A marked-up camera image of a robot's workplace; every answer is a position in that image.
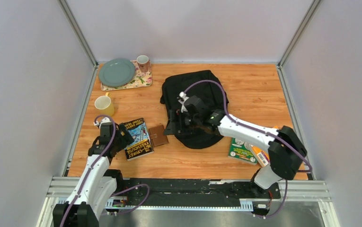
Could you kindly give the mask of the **Treehouse storey book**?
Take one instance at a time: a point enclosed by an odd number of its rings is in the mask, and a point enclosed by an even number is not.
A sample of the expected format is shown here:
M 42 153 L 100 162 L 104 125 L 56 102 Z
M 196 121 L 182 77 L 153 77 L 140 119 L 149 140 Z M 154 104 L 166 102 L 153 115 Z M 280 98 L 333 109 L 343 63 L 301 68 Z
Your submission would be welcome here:
M 134 141 L 125 150 L 127 161 L 154 153 L 148 129 L 143 118 L 124 123 Z

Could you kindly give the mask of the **black backpack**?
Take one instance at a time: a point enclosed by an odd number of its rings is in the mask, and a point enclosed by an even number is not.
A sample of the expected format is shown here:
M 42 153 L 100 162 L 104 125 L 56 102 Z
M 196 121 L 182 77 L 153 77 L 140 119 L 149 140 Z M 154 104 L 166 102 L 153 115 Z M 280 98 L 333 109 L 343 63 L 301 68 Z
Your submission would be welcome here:
M 213 80 L 218 84 L 221 83 L 211 70 L 189 72 L 170 76 L 165 79 L 161 87 L 162 95 L 160 103 L 165 106 L 167 115 L 169 115 L 170 110 L 181 108 L 181 104 L 177 98 L 182 91 L 185 91 L 188 97 L 196 95 L 202 99 L 207 106 L 213 109 L 223 109 L 223 96 L 217 85 L 210 82 L 203 82 L 187 90 L 191 84 L 201 80 Z M 203 149 L 215 145 L 223 139 L 223 136 L 206 133 L 202 129 L 194 129 L 190 135 L 176 135 L 175 138 L 187 148 Z

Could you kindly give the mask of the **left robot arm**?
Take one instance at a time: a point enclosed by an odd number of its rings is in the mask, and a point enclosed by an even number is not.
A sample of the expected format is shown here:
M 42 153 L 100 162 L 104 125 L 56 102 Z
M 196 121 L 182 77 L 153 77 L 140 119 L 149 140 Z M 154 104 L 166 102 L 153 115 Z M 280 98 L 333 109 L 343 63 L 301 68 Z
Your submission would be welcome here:
M 53 209 L 55 227 L 98 227 L 106 202 L 124 192 L 125 184 L 119 170 L 110 170 L 115 155 L 132 144 L 134 139 L 124 123 L 108 118 L 99 125 L 100 135 L 88 149 L 87 165 L 71 195 Z

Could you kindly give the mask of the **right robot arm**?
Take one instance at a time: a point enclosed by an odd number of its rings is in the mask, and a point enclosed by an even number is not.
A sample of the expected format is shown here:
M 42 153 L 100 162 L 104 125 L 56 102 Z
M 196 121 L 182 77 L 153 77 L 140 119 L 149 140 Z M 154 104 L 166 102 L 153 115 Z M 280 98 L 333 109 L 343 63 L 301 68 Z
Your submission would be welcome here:
M 226 110 L 213 109 L 197 96 L 179 94 L 180 109 L 170 110 L 164 130 L 166 135 L 191 135 L 200 129 L 208 134 L 221 135 L 253 145 L 269 155 L 269 163 L 252 177 L 250 192 L 262 198 L 277 181 L 293 180 L 305 160 L 306 151 L 294 130 L 259 126 L 228 114 Z

